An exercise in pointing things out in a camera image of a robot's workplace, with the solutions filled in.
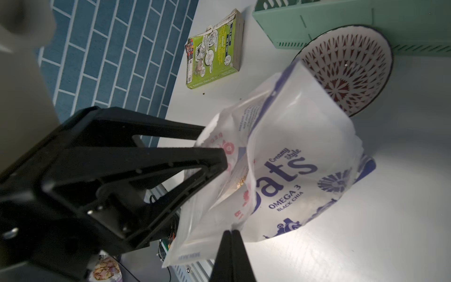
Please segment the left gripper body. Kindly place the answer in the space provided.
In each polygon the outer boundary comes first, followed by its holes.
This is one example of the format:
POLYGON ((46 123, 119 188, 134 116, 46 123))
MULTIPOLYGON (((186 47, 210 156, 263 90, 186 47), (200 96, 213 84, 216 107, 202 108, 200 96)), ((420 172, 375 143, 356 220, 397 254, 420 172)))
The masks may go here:
POLYGON ((168 234, 152 226, 147 190, 162 183, 158 152, 137 144, 173 122, 91 107, 1 172, 1 277, 85 278, 102 250, 121 255, 168 234))

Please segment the white oats bag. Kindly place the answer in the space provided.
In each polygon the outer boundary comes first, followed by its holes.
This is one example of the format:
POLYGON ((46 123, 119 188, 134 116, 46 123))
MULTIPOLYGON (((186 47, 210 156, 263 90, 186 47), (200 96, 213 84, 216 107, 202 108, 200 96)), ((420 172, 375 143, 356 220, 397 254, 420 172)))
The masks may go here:
POLYGON ((214 259, 227 230, 256 243, 299 229, 376 168, 300 60, 223 109, 194 147, 222 150, 226 169, 182 206, 164 266, 214 259))

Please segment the mint green file organizer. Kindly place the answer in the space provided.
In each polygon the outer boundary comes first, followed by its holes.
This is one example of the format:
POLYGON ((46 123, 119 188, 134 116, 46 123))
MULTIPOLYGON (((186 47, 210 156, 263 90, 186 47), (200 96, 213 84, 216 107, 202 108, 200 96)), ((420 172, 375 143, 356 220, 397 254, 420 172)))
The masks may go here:
POLYGON ((363 25, 396 55, 451 55, 449 0, 257 1, 252 16, 277 49, 300 50, 333 29, 363 25))

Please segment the red patterned breakfast bowl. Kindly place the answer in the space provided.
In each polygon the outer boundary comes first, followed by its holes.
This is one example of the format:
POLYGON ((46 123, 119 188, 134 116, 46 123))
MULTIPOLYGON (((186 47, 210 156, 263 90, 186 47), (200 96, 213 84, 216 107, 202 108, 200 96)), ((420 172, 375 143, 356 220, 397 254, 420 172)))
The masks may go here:
POLYGON ((347 25, 317 36, 296 56, 349 117, 376 100, 393 69, 387 38, 365 25, 347 25))

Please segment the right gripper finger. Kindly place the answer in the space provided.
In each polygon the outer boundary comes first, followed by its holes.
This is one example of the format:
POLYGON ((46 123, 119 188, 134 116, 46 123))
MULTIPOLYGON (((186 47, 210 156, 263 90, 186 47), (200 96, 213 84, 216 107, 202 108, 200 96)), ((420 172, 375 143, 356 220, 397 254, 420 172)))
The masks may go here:
POLYGON ((256 282, 238 230, 223 233, 209 282, 256 282))

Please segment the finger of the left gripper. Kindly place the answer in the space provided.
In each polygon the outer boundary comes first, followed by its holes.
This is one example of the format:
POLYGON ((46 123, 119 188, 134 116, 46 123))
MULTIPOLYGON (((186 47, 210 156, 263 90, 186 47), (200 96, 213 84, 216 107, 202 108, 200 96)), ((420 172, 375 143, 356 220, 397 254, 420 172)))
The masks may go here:
POLYGON ((227 169, 219 148, 65 149, 42 178, 42 190, 86 224, 104 247, 142 247, 176 210, 227 169), (152 189, 184 170, 194 174, 154 203, 152 189))
POLYGON ((93 132, 106 147, 136 146, 134 136, 166 137, 195 141, 203 126, 168 121, 123 108, 88 108, 93 116, 93 132))

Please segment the green comic book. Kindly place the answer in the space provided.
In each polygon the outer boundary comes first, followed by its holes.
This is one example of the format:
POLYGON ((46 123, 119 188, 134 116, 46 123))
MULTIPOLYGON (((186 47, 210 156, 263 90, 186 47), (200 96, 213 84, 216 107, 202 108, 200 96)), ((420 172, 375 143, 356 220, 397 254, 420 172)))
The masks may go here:
POLYGON ((189 38, 185 44, 186 86, 201 87, 240 70, 244 18, 234 9, 217 25, 189 38))

